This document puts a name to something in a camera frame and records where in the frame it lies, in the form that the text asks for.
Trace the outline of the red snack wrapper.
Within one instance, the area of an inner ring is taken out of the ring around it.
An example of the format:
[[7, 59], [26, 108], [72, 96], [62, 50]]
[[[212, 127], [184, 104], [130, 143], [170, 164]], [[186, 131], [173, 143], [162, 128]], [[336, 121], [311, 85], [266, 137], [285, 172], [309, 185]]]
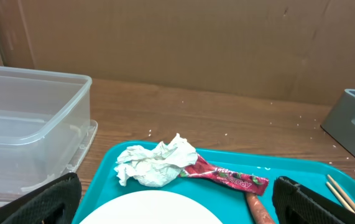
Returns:
[[207, 162], [198, 155], [195, 164], [186, 166], [180, 177], [209, 179], [232, 189], [262, 196], [269, 185], [269, 179], [256, 175], [244, 174], [226, 168], [218, 167]]

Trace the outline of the wooden chopstick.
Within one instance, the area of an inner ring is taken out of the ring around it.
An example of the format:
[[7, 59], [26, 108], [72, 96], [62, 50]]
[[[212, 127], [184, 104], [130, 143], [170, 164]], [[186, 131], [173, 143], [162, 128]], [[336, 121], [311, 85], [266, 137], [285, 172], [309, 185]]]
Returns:
[[339, 200], [339, 202], [343, 205], [344, 208], [349, 210], [350, 212], [355, 214], [355, 211], [351, 208], [351, 206], [345, 201], [345, 199], [338, 193], [338, 191], [329, 183], [326, 182], [327, 187], [331, 190], [333, 195]]
[[337, 181], [332, 178], [329, 174], [327, 175], [328, 182], [338, 191], [338, 193], [345, 199], [345, 201], [351, 206], [355, 211], [354, 200], [343, 190], [343, 188], [337, 183]]

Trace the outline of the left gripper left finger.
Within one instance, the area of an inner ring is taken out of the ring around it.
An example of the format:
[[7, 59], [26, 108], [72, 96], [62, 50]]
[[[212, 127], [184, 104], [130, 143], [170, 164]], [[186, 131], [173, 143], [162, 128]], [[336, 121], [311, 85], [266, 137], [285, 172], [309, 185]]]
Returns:
[[81, 182], [67, 173], [0, 208], [0, 224], [71, 224], [81, 200]]

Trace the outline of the orange carrot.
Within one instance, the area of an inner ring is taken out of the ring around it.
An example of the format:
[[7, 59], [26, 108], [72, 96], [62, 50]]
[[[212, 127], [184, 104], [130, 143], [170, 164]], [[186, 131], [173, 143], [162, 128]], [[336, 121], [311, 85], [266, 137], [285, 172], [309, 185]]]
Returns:
[[256, 224], [275, 224], [256, 194], [246, 192], [246, 201]]

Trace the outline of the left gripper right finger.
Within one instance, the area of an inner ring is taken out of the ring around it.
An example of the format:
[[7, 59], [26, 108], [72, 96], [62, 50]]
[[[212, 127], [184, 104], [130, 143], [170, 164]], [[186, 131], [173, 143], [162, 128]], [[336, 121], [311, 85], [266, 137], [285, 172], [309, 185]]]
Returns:
[[355, 213], [286, 176], [274, 181], [272, 203], [280, 224], [355, 224]]

